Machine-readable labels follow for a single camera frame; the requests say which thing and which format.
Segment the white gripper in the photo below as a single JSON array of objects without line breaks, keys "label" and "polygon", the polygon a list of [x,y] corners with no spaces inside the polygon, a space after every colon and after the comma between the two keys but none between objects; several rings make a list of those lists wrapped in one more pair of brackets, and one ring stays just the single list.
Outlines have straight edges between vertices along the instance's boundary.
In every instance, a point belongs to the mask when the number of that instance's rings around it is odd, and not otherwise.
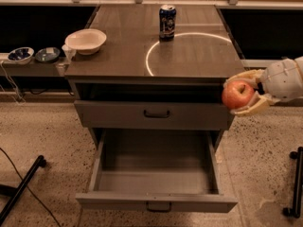
[{"label": "white gripper", "polygon": [[254,89],[262,84],[264,95],[255,92],[248,104],[230,111],[235,116],[251,116],[259,114],[279,101],[288,102],[300,97],[300,59],[285,59],[270,64],[262,69],[248,70],[227,79],[223,84],[243,80]]}]

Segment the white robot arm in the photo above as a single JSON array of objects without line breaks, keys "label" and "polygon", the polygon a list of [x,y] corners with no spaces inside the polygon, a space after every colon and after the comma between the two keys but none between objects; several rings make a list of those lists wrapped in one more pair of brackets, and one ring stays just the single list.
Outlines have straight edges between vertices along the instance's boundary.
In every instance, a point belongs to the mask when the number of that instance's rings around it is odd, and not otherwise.
[{"label": "white robot arm", "polygon": [[278,102],[303,96],[303,57],[248,70],[223,85],[223,104],[235,116],[259,114]]}]

